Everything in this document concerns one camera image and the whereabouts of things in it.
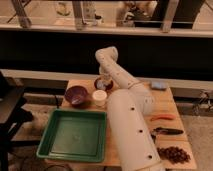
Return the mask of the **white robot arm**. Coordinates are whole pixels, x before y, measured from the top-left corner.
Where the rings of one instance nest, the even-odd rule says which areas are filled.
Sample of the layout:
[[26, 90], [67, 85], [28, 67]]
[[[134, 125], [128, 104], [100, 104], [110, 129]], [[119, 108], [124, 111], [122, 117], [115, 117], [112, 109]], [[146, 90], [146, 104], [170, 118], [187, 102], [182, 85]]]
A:
[[155, 107], [151, 91], [116, 63], [116, 47], [99, 49], [95, 57], [99, 72], [119, 86], [108, 97], [107, 115], [122, 171], [166, 171], [144, 119]]

